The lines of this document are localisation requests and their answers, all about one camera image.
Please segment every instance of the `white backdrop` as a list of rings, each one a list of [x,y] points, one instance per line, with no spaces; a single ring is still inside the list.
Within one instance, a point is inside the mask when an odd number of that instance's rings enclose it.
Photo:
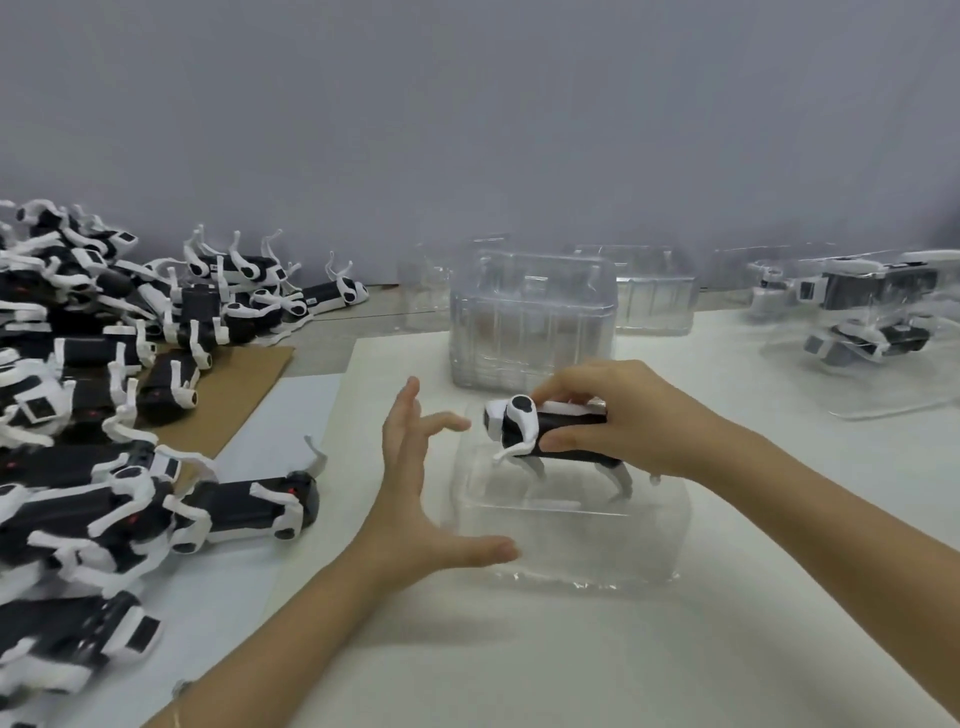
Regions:
[[[11,2],[0,196],[86,203],[156,254],[281,227],[308,271],[336,248],[369,282],[500,231],[950,240],[956,6]]]

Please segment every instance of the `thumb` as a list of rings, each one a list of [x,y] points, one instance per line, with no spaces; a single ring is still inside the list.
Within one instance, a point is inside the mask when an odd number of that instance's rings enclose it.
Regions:
[[[558,427],[540,438],[540,449],[544,452],[566,452],[572,449],[601,452],[607,427],[607,425]]]
[[[519,558],[520,549],[506,536],[451,536],[444,544],[443,569],[466,569],[506,564]]]

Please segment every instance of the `right hand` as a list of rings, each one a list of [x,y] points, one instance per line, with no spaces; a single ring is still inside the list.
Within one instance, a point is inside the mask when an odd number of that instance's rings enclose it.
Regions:
[[[650,475],[702,481],[729,451],[740,427],[680,391],[642,361],[592,361],[554,374],[531,393],[547,400],[607,404],[605,425],[560,427],[540,449],[584,449],[624,460]]]

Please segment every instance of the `pile of robot dogs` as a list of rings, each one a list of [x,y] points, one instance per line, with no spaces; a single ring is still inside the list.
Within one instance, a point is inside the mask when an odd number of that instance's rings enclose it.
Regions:
[[[303,471],[220,483],[210,460],[159,445],[137,418],[161,425],[195,407],[216,347],[269,344],[369,294],[332,258],[330,282],[294,286],[299,266],[279,262],[276,236],[244,256],[239,233],[220,252],[197,228],[184,261],[137,264],[123,258],[135,235],[78,207],[3,206],[0,728],[28,728],[108,663],[149,652],[160,622],[131,590],[171,551],[295,539],[316,519],[318,451]],[[163,340],[174,348],[157,353]],[[185,463],[200,479],[178,495]]]

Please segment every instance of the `white table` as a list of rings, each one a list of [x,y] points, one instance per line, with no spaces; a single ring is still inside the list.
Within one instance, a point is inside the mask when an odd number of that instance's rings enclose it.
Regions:
[[[271,477],[313,457],[303,435],[323,438],[340,375],[281,379],[217,456],[223,482]],[[169,700],[179,680],[194,680],[255,628],[287,553],[273,540],[238,541],[172,555],[150,574],[140,598],[163,620],[147,659],[111,666],[87,690],[63,701],[55,728],[133,728]]]
[[[357,342],[326,431],[320,517],[293,548],[268,613],[359,527],[381,476],[379,426],[407,375],[425,411],[478,393],[449,383],[447,334]],[[684,338],[621,338],[675,384],[814,468],[960,546],[960,411],[847,423],[758,354],[737,312]],[[456,435],[431,447],[424,502],[444,515]],[[384,726],[955,725],[777,546],[690,485],[681,578],[641,599],[491,589],[439,574],[387,605],[308,698],[298,728]]]

